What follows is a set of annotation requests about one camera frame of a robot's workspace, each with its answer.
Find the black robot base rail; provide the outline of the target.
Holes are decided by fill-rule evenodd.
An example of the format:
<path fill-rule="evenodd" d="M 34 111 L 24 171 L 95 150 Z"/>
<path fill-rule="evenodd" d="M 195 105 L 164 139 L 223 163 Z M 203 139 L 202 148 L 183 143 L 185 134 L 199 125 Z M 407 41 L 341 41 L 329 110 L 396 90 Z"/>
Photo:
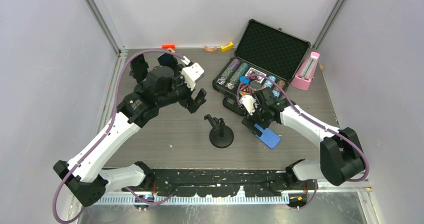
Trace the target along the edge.
<path fill-rule="evenodd" d="M 158 196 L 233 197 L 243 191 L 246 197 L 273 197 L 285 190 L 311 194 L 316 182 L 300 181 L 283 170 L 265 169 L 152 169 L 139 186 L 122 191 L 146 191 Z"/>

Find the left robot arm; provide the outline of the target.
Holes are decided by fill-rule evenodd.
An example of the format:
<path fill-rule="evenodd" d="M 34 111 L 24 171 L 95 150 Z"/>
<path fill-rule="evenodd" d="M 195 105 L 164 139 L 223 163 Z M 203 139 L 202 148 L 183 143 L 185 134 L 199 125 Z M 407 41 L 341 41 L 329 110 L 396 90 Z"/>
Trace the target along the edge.
<path fill-rule="evenodd" d="M 188 67 L 179 65 L 175 70 L 154 67 L 144 74 L 134 91 L 123 98 L 112 119 L 80 154 L 54 165 L 54 171 L 82 206 L 91 206 L 105 193 L 124 187 L 138 187 L 142 191 L 152 188 L 155 175 L 141 161 L 117 169 L 104 170 L 103 167 L 131 136 L 158 116 L 160 108 L 179 103 L 195 113 L 206 101 L 204 89 L 192 98 L 196 82 L 204 72 L 198 63 Z"/>

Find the black smartphone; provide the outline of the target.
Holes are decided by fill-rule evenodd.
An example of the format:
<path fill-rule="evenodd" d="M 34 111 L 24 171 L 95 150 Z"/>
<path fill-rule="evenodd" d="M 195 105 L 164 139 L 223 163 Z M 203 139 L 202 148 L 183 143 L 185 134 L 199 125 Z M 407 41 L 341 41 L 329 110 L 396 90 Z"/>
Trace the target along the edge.
<path fill-rule="evenodd" d="M 140 84 L 147 76 L 149 65 L 145 61 L 144 55 L 141 54 L 135 57 L 130 62 L 130 73 L 129 75 Z"/>

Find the dark green-edged smartphone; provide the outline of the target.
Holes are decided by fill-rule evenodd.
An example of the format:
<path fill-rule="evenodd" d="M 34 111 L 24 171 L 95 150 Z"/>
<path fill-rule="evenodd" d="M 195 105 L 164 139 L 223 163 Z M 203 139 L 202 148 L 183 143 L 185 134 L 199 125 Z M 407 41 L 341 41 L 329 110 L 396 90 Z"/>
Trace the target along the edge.
<path fill-rule="evenodd" d="M 169 67 L 173 70 L 175 70 L 179 64 L 175 56 L 167 53 L 159 55 L 157 61 L 161 66 Z"/>

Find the small-clamp black phone stand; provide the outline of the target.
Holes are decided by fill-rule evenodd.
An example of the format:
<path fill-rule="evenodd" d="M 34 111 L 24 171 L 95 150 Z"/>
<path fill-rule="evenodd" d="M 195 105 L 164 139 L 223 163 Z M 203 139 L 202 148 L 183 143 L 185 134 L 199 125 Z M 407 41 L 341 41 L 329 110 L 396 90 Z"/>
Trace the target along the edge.
<path fill-rule="evenodd" d="M 229 128 L 223 118 L 212 117 L 210 114 L 204 116 L 204 120 L 207 120 L 212 129 L 209 132 L 209 140 L 211 144 L 216 148 L 227 148 L 234 141 L 234 133 Z"/>

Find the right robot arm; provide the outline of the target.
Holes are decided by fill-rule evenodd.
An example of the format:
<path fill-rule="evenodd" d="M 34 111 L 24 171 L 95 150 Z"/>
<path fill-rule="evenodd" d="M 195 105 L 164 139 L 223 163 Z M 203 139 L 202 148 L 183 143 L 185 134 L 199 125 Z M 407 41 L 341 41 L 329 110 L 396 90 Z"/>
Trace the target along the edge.
<path fill-rule="evenodd" d="M 346 181 L 364 180 L 370 170 L 357 133 L 347 127 L 328 125 L 302 110 L 289 98 L 279 99 L 269 87 L 254 96 L 245 95 L 239 103 L 247 111 L 242 123 L 257 137 L 275 122 L 295 130 L 319 149 L 319 160 L 301 159 L 285 168 L 285 182 L 292 189 L 306 180 L 326 179 L 339 186 Z"/>

